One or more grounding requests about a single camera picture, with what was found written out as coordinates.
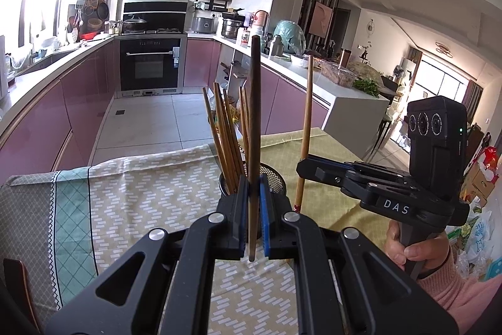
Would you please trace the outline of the pink sleeve forearm right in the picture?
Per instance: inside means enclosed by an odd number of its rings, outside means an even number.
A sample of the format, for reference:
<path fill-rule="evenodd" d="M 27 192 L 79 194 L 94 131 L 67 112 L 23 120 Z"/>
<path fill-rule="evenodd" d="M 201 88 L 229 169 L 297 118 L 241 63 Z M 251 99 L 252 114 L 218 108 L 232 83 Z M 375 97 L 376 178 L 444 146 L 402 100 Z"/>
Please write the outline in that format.
<path fill-rule="evenodd" d="M 487 281 L 464 279 L 449 254 L 440 267 L 421 275 L 418 284 L 453 316 L 459 334 L 473 328 L 474 334 L 501 334 L 501 275 Z"/>

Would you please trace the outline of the right hand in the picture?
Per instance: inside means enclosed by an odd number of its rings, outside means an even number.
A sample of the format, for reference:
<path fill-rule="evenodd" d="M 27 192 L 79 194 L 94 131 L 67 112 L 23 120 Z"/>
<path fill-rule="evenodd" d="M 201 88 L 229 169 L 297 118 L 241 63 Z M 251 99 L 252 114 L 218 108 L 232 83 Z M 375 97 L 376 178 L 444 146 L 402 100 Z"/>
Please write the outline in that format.
<path fill-rule="evenodd" d="M 422 263 L 419 277 L 423 278 L 437 271 L 447 262 L 450 255 L 450 245 L 445 233 L 407 247 L 400 242 L 400 234 L 400 225 L 397 221 L 390 220 L 384 251 L 401 269 L 404 269 L 408 261 Z"/>

